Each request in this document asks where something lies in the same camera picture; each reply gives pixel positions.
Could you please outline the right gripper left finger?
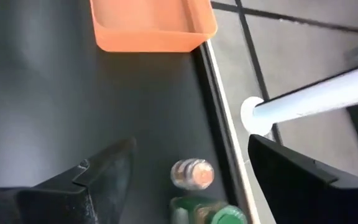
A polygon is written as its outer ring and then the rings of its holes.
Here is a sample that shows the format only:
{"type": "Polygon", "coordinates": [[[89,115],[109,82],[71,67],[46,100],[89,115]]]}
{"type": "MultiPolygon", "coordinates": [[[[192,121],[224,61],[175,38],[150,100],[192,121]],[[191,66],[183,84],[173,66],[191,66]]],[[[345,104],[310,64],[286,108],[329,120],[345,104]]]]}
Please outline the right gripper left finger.
{"type": "Polygon", "coordinates": [[[36,186],[0,187],[0,223],[119,223],[134,154],[124,139],[36,186]]]}

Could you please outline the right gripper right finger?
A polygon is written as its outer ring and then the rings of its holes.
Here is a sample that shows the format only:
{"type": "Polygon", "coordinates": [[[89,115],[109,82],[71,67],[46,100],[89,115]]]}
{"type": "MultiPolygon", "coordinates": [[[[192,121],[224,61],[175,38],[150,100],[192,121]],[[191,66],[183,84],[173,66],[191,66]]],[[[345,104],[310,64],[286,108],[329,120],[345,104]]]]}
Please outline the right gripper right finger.
{"type": "Polygon", "coordinates": [[[248,154],[277,223],[358,224],[357,176],[256,134],[248,154]]]}

